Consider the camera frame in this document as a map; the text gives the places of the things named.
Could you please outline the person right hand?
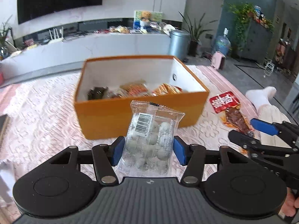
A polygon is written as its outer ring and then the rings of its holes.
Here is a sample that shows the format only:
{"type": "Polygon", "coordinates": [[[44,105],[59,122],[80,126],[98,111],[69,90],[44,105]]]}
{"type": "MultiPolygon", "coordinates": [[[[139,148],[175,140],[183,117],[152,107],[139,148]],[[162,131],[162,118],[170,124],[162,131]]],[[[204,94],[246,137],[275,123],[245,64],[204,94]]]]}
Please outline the person right hand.
{"type": "Polygon", "coordinates": [[[281,211],[285,216],[293,217],[296,214],[296,209],[299,207],[299,200],[293,194],[292,189],[287,188],[287,196],[284,204],[282,205],[281,211]]]}

